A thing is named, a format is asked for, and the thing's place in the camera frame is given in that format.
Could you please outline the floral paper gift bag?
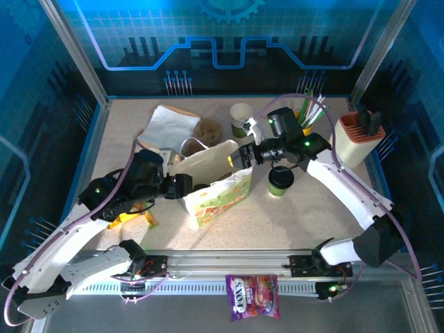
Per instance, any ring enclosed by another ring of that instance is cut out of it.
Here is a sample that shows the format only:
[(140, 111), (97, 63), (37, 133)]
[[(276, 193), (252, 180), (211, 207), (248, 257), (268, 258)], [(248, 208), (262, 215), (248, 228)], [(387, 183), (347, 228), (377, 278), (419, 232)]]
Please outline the floral paper gift bag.
[[(228, 156), (238, 147), (229, 139), (185, 157), (169, 169), (171, 175), (183, 173), (192, 177), (192, 192), (182, 201), (191, 219), (200, 228), (245, 200), (250, 193), (253, 169), (238, 170), (228, 164)], [(232, 172), (230, 177), (217, 181), (229, 172)], [(197, 184), (210, 187), (193, 192)]]

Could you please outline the stack of green paper cups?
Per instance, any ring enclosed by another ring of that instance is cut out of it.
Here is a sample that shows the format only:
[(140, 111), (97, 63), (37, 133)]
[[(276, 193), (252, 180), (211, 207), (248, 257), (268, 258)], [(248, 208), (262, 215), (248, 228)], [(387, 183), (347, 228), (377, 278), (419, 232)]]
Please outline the stack of green paper cups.
[(230, 108), (232, 134), (236, 138), (244, 138), (246, 132), (242, 128), (242, 123), (253, 116), (253, 108), (246, 103), (237, 103)]

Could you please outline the green paper coffee cup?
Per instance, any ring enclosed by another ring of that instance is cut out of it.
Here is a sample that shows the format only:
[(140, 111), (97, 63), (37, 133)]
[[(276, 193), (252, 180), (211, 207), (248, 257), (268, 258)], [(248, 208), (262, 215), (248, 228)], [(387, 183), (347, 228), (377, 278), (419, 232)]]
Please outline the green paper coffee cup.
[(287, 191), (287, 189), (277, 189), (273, 185), (271, 185), (270, 183), (269, 183), (269, 186), (268, 186), (268, 190), (269, 190), (270, 194), (275, 196), (275, 197), (281, 197)]

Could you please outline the yellow straw holder cup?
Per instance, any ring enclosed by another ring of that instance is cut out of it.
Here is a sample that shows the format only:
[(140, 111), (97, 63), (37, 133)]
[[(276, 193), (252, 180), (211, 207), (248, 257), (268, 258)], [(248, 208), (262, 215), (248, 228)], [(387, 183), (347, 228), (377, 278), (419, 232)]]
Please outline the yellow straw holder cup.
[[(297, 120), (299, 120), (300, 111), (297, 110), (297, 111), (294, 112), (294, 114), (295, 114), (295, 118), (296, 118)], [(310, 126), (310, 127), (307, 127), (307, 128), (303, 128), (302, 131), (303, 131), (303, 133), (304, 133), (305, 136), (310, 135), (310, 134), (311, 134), (311, 126)]]

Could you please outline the yellow snack packet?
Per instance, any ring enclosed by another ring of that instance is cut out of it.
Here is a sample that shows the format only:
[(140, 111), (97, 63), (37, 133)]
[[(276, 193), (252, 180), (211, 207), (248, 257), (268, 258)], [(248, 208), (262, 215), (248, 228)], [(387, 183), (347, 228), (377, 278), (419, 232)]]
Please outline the yellow snack packet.
[(144, 210), (138, 210), (138, 211), (134, 211), (134, 212), (122, 213), (113, 222), (111, 222), (106, 228), (109, 230), (113, 229), (122, 223), (125, 223), (127, 221), (130, 221), (131, 219), (134, 219), (134, 218), (140, 216), (144, 212), (145, 212)]

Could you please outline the green paper straw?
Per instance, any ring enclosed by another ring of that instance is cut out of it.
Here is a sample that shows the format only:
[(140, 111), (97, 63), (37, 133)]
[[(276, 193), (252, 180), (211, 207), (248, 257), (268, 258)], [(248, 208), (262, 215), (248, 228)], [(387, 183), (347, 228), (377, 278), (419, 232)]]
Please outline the green paper straw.
[(305, 89), (305, 95), (307, 96), (307, 99), (305, 99), (305, 101), (302, 105), (301, 111), (300, 111), (300, 115), (299, 115), (299, 119), (298, 119), (299, 124), (302, 124), (303, 121), (305, 120), (305, 114), (306, 114), (306, 111), (307, 111), (309, 104), (311, 102), (311, 90), (309, 88)]

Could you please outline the white wrapped straw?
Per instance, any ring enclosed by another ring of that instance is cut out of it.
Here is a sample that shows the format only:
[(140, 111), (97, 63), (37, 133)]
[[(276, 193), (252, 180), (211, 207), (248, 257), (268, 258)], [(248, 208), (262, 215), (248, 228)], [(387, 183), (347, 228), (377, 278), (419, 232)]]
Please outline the white wrapped straw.
[(310, 127), (315, 122), (320, 112), (321, 112), (320, 105), (313, 102), (312, 106), (309, 107), (305, 115), (305, 121), (303, 123), (304, 127)]

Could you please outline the beige holder with orange top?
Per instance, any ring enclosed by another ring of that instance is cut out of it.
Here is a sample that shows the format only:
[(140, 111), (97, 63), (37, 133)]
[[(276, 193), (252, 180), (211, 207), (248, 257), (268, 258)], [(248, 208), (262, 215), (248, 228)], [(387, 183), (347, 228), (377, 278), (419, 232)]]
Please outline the beige holder with orange top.
[(385, 138), (382, 125), (374, 136), (362, 135), (358, 126), (358, 112), (341, 116), (334, 127), (336, 154), (349, 168), (357, 167), (369, 153)]

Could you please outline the small controller board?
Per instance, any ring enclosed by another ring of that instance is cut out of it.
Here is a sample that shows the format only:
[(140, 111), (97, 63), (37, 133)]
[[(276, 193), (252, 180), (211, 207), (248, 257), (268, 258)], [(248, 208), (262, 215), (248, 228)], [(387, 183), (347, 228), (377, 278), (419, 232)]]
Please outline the small controller board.
[(127, 276), (119, 276), (118, 280), (121, 283), (121, 290), (122, 291), (144, 291), (146, 288), (146, 283), (143, 279), (141, 279), (139, 276), (131, 277), (129, 275)]
[(347, 288), (347, 284), (338, 283), (337, 281), (315, 283), (315, 291), (319, 300), (333, 299)]

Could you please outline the purple Fox's candy bag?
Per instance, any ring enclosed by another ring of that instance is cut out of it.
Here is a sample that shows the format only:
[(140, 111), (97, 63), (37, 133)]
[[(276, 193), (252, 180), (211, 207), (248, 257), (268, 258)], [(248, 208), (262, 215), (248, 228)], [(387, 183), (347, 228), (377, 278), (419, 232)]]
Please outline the purple Fox's candy bag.
[(265, 315), (280, 318), (277, 275), (227, 275), (231, 321)]

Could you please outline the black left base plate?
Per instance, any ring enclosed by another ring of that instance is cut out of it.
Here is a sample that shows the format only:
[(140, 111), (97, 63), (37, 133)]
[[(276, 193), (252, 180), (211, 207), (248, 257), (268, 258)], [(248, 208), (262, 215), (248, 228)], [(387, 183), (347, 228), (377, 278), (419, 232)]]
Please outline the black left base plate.
[(158, 276), (165, 276), (167, 272), (167, 260), (165, 255), (146, 255), (134, 259), (126, 271), (119, 274), (114, 274), (114, 278), (119, 276), (139, 276), (141, 279), (155, 278)]

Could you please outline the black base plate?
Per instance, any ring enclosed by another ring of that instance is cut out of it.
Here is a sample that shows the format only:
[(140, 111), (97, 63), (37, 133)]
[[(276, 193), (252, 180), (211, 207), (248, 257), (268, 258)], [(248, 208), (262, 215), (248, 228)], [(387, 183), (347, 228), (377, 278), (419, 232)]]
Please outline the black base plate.
[(289, 265), (293, 278), (351, 278), (353, 270), (351, 263), (342, 263), (330, 266), (323, 259), (312, 255), (289, 256)]
[(165, 255), (146, 255), (134, 259), (126, 271), (119, 274), (114, 274), (114, 278), (119, 276), (139, 276), (141, 279), (155, 278), (158, 276), (165, 276), (167, 272), (167, 260)]

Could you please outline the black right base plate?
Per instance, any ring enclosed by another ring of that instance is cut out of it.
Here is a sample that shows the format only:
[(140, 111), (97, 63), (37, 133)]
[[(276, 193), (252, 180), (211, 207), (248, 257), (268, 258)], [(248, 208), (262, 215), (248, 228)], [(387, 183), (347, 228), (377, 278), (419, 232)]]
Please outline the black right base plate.
[(330, 266), (323, 259), (312, 255), (289, 256), (289, 265), (293, 278), (351, 278), (353, 270), (351, 263), (342, 263)]

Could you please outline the aluminium frame post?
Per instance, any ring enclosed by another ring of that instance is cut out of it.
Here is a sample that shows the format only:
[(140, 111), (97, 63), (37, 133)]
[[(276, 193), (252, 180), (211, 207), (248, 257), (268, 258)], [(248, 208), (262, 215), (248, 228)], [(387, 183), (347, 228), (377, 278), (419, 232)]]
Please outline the aluminium frame post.
[(108, 95), (62, 8), (56, 0), (38, 0), (38, 2), (45, 11), (72, 60), (75, 62), (75, 65), (95, 99), (102, 108), (105, 108), (109, 102)]
[(350, 104), (352, 107), (357, 106), (358, 102), (360, 102), (362, 96), (377, 73), (377, 70), (388, 52), (391, 50), (391, 47), (393, 46), (415, 4), (416, 0), (399, 0), (398, 6), (393, 11), (391, 18), (382, 31), (382, 34), (377, 41), (368, 62), (364, 66), (351, 92)]

